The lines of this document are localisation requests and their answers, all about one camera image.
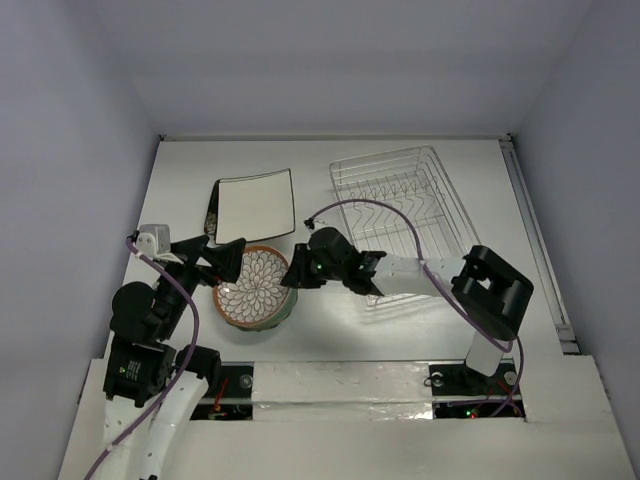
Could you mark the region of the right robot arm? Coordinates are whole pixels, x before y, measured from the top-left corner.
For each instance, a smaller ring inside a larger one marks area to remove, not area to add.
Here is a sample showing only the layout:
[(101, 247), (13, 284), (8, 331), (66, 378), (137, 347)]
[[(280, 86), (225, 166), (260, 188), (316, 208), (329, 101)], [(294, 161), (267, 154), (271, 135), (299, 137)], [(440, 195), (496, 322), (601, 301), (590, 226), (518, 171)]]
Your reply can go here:
[(337, 229), (326, 227), (298, 243), (281, 285), (318, 289), (329, 281), (361, 296), (440, 297), (475, 330), (460, 368), (462, 384), (482, 392), (497, 378), (516, 341), (534, 292), (532, 282), (488, 247), (475, 245), (462, 257), (407, 258), (359, 251)]

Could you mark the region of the metal wire dish rack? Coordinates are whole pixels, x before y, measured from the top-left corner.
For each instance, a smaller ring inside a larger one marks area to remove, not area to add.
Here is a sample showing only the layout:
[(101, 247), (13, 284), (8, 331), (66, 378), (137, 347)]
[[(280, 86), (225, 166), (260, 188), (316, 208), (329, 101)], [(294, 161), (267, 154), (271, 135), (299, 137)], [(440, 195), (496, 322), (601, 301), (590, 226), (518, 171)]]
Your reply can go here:
[(480, 243), (435, 149), (429, 145), (338, 160), (330, 178), (348, 237), (360, 250), (428, 259), (461, 257)]

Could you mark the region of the black floral rectangular plate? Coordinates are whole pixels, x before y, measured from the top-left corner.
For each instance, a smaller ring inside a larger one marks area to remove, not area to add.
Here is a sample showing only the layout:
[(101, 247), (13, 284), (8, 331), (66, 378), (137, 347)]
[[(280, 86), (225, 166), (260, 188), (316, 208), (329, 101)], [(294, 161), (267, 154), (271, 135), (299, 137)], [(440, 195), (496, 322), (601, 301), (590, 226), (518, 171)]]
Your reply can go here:
[(219, 189), (220, 189), (220, 181), (217, 180), (211, 190), (211, 196), (208, 202), (203, 231), (205, 234), (210, 237), (214, 237), (216, 235), (217, 223), (218, 223), (218, 205), (219, 205)]

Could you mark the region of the teal scalloped round plate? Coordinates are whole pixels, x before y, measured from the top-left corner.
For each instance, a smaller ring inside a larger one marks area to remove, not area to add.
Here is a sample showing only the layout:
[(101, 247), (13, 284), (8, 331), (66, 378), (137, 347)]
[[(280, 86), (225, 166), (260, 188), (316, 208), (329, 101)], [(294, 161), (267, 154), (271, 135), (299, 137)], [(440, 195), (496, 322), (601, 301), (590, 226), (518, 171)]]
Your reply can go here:
[(294, 290), (283, 293), (232, 292), (221, 290), (215, 295), (218, 313), (224, 321), (245, 332), (263, 332), (279, 327), (287, 320), (298, 300)]

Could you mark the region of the cream square plate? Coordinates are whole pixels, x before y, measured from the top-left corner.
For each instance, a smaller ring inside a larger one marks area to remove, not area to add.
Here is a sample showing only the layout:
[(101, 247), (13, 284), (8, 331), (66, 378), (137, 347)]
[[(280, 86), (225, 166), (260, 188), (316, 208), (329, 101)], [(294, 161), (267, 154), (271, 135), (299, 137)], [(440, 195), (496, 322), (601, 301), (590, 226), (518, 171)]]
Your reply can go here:
[(296, 229), (295, 197), (289, 168), (264, 174), (220, 179), (214, 184), (216, 225), (213, 239), (226, 244), (238, 238), (258, 242)]

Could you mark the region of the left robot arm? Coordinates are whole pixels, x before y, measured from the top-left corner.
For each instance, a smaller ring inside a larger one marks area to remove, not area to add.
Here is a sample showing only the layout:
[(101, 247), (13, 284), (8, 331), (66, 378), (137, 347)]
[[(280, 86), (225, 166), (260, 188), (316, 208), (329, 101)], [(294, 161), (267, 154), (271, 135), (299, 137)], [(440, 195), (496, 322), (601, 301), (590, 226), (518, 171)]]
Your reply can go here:
[(162, 478), (197, 404), (225, 390), (219, 352), (197, 343), (192, 295), (198, 286), (235, 282), (246, 241), (208, 242), (201, 235), (173, 243), (165, 225), (127, 237), (129, 252), (159, 278), (127, 283), (112, 299), (103, 450), (87, 478)]

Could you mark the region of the pale green flower plate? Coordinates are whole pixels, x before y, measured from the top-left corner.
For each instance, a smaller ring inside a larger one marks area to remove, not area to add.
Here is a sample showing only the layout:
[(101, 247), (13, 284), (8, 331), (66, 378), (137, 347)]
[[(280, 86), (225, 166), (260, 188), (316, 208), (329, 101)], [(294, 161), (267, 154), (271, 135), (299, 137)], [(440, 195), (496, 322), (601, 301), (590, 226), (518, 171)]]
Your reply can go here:
[(297, 294), (290, 293), (284, 299), (283, 303), (271, 314), (259, 318), (257, 320), (250, 320), (248, 317), (233, 318), (227, 315), (225, 321), (242, 331), (267, 331), (278, 327), (284, 322), (292, 313), (294, 306), (297, 302)]

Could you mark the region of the white petal pattern bowl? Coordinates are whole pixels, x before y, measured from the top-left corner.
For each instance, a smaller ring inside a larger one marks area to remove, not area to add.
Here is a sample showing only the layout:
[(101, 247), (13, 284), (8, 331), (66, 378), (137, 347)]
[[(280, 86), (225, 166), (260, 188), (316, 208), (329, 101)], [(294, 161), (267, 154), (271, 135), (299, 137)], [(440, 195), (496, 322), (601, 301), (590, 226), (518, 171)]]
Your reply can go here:
[(213, 290), (215, 308), (215, 295), (225, 289), (232, 292), (257, 290), (260, 295), (263, 295), (267, 290), (275, 294), (283, 293), (285, 290), (293, 290), (280, 285), (288, 268), (287, 259), (279, 251), (261, 245), (246, 247), (242, 272), (238, 280), (235, 283), (223, 282)]

